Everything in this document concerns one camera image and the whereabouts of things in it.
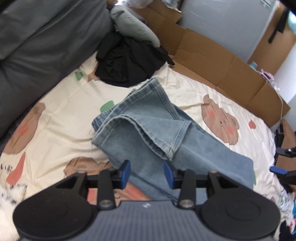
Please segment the light blue denim jeans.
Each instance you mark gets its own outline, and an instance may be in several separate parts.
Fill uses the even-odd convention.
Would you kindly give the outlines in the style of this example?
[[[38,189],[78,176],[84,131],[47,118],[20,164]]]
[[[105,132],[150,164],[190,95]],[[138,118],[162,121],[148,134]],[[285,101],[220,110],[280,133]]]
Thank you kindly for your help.
[[[130,182],[153,200],[179,197],[179,190],[171,189],[165,178],[165,161],[201,175],[216,170],[253,188],[253,161],[230,150],[171,103],[156,79],[132,90],[92,126],[92,143],[116,169],[130,161]]]

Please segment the grey fluffy blanket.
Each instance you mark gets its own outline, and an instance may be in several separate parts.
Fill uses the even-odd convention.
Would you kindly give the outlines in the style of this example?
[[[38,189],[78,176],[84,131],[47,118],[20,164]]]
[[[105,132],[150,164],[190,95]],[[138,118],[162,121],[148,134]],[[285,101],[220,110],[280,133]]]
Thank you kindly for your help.
[[[13,212],[16,206],[23,201],[27,185],[1,186],[1,241],[19,240],[13,222]]]

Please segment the cream bear print bedsheet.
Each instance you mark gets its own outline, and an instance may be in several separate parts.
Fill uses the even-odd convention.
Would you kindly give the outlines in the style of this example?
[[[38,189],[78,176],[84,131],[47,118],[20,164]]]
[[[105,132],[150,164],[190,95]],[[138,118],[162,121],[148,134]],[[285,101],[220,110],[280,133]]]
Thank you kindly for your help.
[[[165,64],[154,73],[170,101],[206,132],[202,118],[206,99],[234,117],[239,125],[236,144],[225,145],[254,163],[254,189],[280,209],[281,222],[295,233],[295,197],[269,167],[274,164],[274,135],[263,120],[202,82]],[[93,175],[109,166],[107,156],[92,144],[93,119],[122,101],[128,88],[108,85],[94,75],[95,57],[87,59],[43,97],[19,124],[1,154],[1,186],[27,185],[25,198],[79,170]]]

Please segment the brown cardboard sheet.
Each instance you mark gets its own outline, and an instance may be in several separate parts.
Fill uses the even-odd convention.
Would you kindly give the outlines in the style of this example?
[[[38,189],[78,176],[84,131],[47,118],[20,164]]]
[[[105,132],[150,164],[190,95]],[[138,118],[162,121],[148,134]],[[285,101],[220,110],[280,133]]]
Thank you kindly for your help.
[[[142,16],[176,63],[175,71],[209,85],[272,127],[290,106],[247,63],[218,43],[177,24],[181,14],[153,1]]]

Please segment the black garment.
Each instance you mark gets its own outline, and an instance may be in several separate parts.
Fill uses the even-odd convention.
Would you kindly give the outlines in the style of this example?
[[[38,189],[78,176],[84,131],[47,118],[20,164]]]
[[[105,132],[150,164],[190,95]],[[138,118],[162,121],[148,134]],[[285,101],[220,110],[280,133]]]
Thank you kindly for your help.
[[[96,77],[109,85],[126,88],[151,78],[165,63],[175,64],[163,47],[119,32],[108,33],[102,39],[96,61]]]

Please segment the large grey duvet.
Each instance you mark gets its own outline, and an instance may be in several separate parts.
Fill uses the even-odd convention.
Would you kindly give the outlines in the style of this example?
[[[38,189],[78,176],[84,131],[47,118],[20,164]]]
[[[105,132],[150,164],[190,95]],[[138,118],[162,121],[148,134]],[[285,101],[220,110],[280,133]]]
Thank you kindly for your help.
[[[112,29],[106,1],[12,1],[1,9],[1,146]]]

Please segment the grey green pillow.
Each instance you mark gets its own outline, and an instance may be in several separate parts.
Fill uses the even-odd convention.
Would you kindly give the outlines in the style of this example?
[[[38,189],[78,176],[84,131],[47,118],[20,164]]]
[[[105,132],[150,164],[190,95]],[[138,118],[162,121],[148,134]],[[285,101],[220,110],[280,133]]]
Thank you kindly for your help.
[[[114,6],[110,11],[110,16],[123,36],[132,37],[138,41],[150,41],[156,48],[161,46],[156,34],[124,6]]]

